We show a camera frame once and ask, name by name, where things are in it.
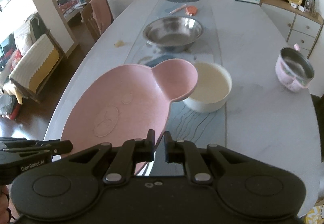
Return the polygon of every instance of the white marble table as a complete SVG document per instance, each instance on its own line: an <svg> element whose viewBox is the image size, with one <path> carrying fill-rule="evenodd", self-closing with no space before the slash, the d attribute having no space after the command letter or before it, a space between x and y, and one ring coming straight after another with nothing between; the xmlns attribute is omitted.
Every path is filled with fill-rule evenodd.
<svg viewBox="0 0 324 224"><path fill-rule="evenodd" d="M186 109L173 114L172 111L181 106L172 106L171 116L179 115L179 123L183 122L182 131L175 132L182 133L186 140L195 141L199 147L218 143L293 172L307 189L299 216L306 214L318 196L320 137L309 91L291 93L276 78L274 67L280 49L287 45L285 40L258 5L234 0L205 0L201 7L196 4L202 14L210 10L214 26L210 18L208 21L204 19L209 24L208 29L204 29L205 43L213 50L212 61L222 63L230 72L233 90L223 109L206 115L204 119L208 124L204 125L199 139L187 139L186 136L195 136L193 128L201 129L199 124L191 125L191 121L195 122L201 116ZM164 5L167 5L165 0L138 0L114 21L71 79L53 114L45 140L61 137L72 108L98 77L114 67L133 62L135 58L145 58L141 57L144 54L141 54L140 38L147 20L159 14L163 17L170 7L181 4ZM126 45L115 48L114 43L119 39ZM202 58L202 61L208 61L210 57ZM159 164L161 168L165 166L162 163L161 158L156 157L153 174L158 174L155 168L159 168Z"/></svg>

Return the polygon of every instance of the white bowl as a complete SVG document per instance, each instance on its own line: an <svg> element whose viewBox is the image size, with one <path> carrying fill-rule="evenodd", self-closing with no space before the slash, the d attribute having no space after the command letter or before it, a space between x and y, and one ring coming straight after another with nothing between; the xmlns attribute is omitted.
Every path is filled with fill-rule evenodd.
<svg viewBox="0 0 324 224"><path fill-rule="evenodd" d="M218 64L199 62L194 64L198 71L198 83L186 106L197 112L213 112L226 103L233 82L229 72Z"/></svg>

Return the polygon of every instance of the gray table runner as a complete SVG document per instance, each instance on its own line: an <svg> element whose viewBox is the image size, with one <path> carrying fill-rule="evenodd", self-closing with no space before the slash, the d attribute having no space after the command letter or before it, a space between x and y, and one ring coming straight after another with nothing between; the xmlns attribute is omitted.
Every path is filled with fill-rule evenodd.
<svg viewBox="0 0 324 224"><path fill-rule="evenodd" d="M142 32L144 28L154 20L168 16L169 12L182 6L184 3L174 3L168 0L159 0L152 13L148 16L144 27L140 31L125 64L142 64L159 58L164 53L156 47L146 43ZM199 0L189 3L198 8L198 13L193 18L199 21L203 28L203 34L193 46L182 53L171 54L175 58L182 58L191 63L209 62L221 64L221 53L219 49L216 23L209 0ZM174 14L175 16L186 16L185 10ZM205 148L210 143L222 146L226 144L226 118L225 107L213 113L197 113L187 108L183 102L172 103L170 117L166 130L170 131L173 139L182 139L194 142L197 147ZM165 162L163 139L156 151L154 166L151 175L182 175L183 169L178 164L167 164Z"/></svg>

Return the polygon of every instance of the wooden chair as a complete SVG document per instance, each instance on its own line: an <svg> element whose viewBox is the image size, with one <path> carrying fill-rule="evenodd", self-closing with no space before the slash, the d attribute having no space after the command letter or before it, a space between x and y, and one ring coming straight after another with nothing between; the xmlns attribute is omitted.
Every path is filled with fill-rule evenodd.
<svg viewBox="0 0 324 224"><path fill-rule="evenodd" d="M114 22L114 17L112 16L108 1L106 0L107 6L109 8L110 11L110 16L111 16L111 22ZM82 21L84 22L84 24L86 25L87 29L89 30L92 38L97 41L99 39L100 35L100 31L99 28L97 26L96 21L93 19L93 10L91 7L91 4L88 3L82 10L81 12L81 16L82 16Z"/></svg>
<svg viewBox="0 0 324 224"><path fill-rule="evenodd" d="M321 158L324 161L324 96L321 98L312 95L313 104L315 107L317 123L319 124L320 142L321 142Z"/></svg>

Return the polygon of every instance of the pillow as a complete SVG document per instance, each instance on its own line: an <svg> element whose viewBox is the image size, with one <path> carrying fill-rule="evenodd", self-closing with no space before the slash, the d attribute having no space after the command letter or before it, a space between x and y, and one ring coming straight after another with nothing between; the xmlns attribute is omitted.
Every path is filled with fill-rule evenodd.
<svg viewBox="0 0 324 224"><path fill-rule="evenodd" d="M22 34L15 38L16 47L20 50L22 55L25 55L30 47L33 45L31 36L28 34Z"/></svg>
<svg viewBox="0 0 324 224"><path fill-rule="evenodd" d="M18 62L22 59L22 54L19 49L16 50L16 54L11 63L11 71L17 66Z"/></svg>

